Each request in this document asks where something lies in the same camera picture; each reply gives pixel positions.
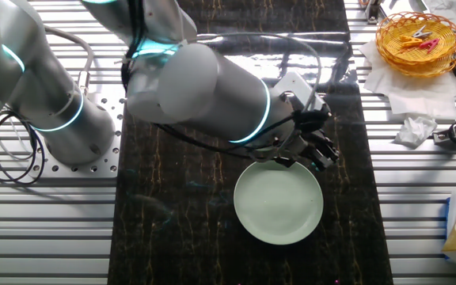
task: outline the orange basket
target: orange basket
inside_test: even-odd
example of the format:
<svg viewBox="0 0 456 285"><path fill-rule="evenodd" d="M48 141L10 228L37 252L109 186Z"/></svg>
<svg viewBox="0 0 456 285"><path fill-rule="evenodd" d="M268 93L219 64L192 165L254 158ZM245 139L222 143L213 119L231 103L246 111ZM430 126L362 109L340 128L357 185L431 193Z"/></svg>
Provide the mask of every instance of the orange basket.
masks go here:
<svg viewBox="0 0 456 285"><path fill-rule="evenodd" d="M403 47L401 36L432 32L425 40L439 39L431 52L427 48ZM456 65L456 24L445 17L423 13L397 13L383 20L376 32L379 54L394 69L413 76L430 78L451 71Z"/></svg>

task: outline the metal slotted surface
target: metal slotted surface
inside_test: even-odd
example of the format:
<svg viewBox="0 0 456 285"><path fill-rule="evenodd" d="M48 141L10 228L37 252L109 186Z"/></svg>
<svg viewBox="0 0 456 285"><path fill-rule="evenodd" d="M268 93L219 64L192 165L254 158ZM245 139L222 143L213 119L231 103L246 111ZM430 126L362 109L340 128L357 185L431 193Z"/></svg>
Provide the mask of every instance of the metal slotted surface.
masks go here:
<svg viewBox="0 0 456 285"><path fill-rule="evenodd" d="M392 144L403 116L392 114L387 98L363 88L371 68L358 49L374 39L376 26L367 25L358 0L344 3L354 50L351 64L360 84L393 281L396 285L456 285L456 264L441 254L445 199L456 191L456 151L442 150L431 139L416 150ZM439 121L439 129L452 123Z"/></svg>
<svg viewBox="0 0 456 285"><path fill-rule="evenodd" d="M124 89L120 84L120 60L126 49L103 28L79 1L33 1L44 24L86 40L95 52L89 99L105 108L121 130ZM51 49L76 80L86 61L77 44L47 36ZM25 144L29 136L16 126ZM0 284L105 285L112 240L116 197L116 168L119 165L120 135L108 153L96 163L59 167L48 157L44 178L30 188L0 184ZM9 150L27 154L11 125L5 124L0 138ZM14 176L27 164L0 158Z"/></svg>

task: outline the white plate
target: white plate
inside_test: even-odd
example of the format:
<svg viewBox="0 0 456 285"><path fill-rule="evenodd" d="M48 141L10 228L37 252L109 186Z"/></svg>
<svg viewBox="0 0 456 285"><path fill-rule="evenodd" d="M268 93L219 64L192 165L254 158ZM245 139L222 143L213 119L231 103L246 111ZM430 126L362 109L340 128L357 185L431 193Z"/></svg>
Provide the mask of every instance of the white plate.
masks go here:
<svg viewBox="0 0 456 285"><path fill-rule="evenodd" d="M238 178L234 204L247 231L273 245L307 237L323 213L320 185L299 163L289 169L274 161L251 164Z"/></svg>

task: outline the blue led ring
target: blue led ring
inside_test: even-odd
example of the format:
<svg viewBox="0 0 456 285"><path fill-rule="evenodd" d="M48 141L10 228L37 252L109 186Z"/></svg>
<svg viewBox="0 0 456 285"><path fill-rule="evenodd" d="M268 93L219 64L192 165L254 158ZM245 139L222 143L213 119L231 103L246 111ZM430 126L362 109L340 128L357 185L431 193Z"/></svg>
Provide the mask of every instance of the blue led ring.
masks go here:
<svg viewBox="0 0 456 285"><path fill-rule="evenodd" d="M22 62L22 60L15 54L15 52L13 52L11 49L9 49L6 45L2 45L3 47L3 51L6 52L7 55L11 56L13 58L13 60L15 60L19 66L21 66L21 69L22 69L22 72L25 71L25 66L24 66L24 63Z"/></svg>
<svg viewBox="0 0 456 285"><path fill-rule="evenodd" d="M260 124L258 125L258 127L256 127L256 129L250 135L246 136L243 139L239 139L239 140L236 140L236 141L230 141L230 143L243 143L243 142L246 142L246 141L250 140L252 137L257 135L261 131L261 128L265 125L265 122L267 122L268 114L270 112L270 104L271 104L271 102L270 102L270 91L268 90L268 87L265 84L265 82L263 82L263 80L261 80L261 79L260 79L260 81L263 84L263 86L265 87L265 91L267 93L267 106L265 107L265 113L263 114L263 118L261 118Z"/></svg>
<svg viewBox="0 0 456 285"><path fill-rule="evenodd" d="M133 59L138 58L140 55L150 55L150 54L165 54L165 55L175 55L175 51L172 50L163 50L163 49L146 49L138 51L133 55Z"/></svg>
<svg viewBox="0 0 456 285"><path fill-rule="evenodd" d="M83 2L93 3L93 4L107 4L112 3L117 0L82 0Z"/></svg>
<svg viewBox="0 0 456 285"><path fill-rule="evenodd" d="M56 127L56 128L53 128L53 129L47 129L47 130L39 129L37 127L32 127L32 128L34 128L37 131L51 132L51 131L59 131L61 129L64 129L65 127L70 126L78 118L78 116L80 116L80 113L82 112L82 108L84 107L84 96L80 95L80 98L81 98L80 108L78 109L77 113L75 114L75 116L73 116L73 118L71 118L71 120L69 120L63 126Z"/></svg>

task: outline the dark marble surface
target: dark marble surface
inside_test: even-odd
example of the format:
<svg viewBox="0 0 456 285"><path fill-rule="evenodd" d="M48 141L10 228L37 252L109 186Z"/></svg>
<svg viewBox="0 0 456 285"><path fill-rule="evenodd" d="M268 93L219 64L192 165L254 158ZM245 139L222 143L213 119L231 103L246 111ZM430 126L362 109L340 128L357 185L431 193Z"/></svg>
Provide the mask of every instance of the dark marble surface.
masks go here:
<svg viewBox="0 0 456 285"><path fill-rule="evenodd" d="M250 161L178 141L126 113L109 284L392 284L342 0L182 0L199 32L309 32L325 65L325 126L341 153L315 173L325 200L317 229L269 245L238 221L233 191ZM287 70L314 79L313 60L283 40L212 44L248 61L269 85ZM217 139L187 133L212 145Z"/></svg>

